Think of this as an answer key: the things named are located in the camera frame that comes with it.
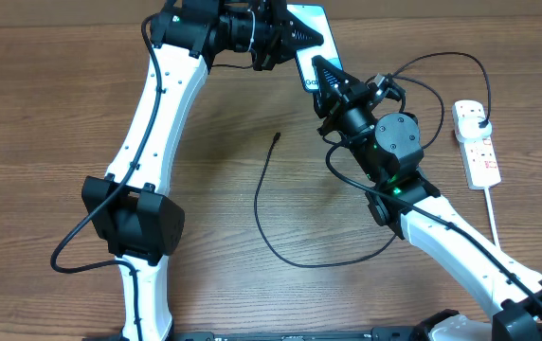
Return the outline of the Samsung Galaxy smartphone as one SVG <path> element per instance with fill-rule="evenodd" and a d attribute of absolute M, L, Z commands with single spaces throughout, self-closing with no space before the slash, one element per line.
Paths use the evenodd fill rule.
<path fill-rule="evenodd" d="M 307 93 L 314 93 L 318 90 L 318 81 L 313 67 L 313 57 L 321 56 L 333 66 L 343 69 L 326 10 L 321 5 L 308 4 L 288 4 L 287 10 L 305 26 L 322 36 L 321 43 L 315 43 L 310 47 L 300 47 L 296 53 L 296 63 L 303 89 Z"/>

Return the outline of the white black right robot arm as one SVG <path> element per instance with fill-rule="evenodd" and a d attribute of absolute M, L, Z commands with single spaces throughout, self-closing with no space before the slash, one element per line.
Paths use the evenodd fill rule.
<path fill-rule="evenodd" d="M 542 275 L 509 257 L 467 223 L 428 181 L 415 115 L 375 117 L 384 99 L 405 100 L 392 75 L 361 81 L 321 56 L 312 59 L 320 135 L 337 132 L 372 182 L 341 181 L 363 190 L 375 222 L 435 260 L 478 303 L 493 340 L 542 340 Z"/>

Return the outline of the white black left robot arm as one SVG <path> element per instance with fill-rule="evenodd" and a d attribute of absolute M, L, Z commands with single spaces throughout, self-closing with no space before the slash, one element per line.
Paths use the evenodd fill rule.
<path fill-rule="evenodd" d="M 266 71 L 324 43 L 320 5 L 284 1 L 169 1 L 141 24 L 147 80 L 106 173 L 84 180 L 84 222 L 106 242 L 125 302 L 121 340 L 168 340 L 168 268 L 185 223 L 170 197 L 171 172 L 192 104 L 224 51 Z"/>

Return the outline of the white charger plug adapter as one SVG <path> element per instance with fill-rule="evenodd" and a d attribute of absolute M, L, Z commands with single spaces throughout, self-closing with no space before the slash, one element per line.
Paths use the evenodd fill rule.
<path fill-rule="evenodd" d="M 460 143 L 469 143 L 490 137 L 493 126 L 488 122 L 481 126 L 484 119 L 481 117 L 457 117 L 455 123 L 455 135 Z"/>

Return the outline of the white power strip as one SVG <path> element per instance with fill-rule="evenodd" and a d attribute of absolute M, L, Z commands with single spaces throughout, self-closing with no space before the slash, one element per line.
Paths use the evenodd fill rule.
<path fill-rule="evenodd" d="M 470 99 L 462 99 L 453 104 L 452 117 L 455 126 L 457 117 L 481 117 L 485 121 L 486 115 L 481 103 Z M 501 182 L 491 137 L 469 143 L 459 142 L 459 146 L 467 184 L 470 189 L 490 188 Z"/>

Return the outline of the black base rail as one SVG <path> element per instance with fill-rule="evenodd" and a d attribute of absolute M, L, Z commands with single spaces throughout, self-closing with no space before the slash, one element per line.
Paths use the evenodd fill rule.
<path fill-rule="evenodd" d="M 415 341 L 431 340 L 423 330 L 412 326 L 376 327 L 369 331 L 337 332 L 175 332 L 171 330 L 165 341 Z"/>

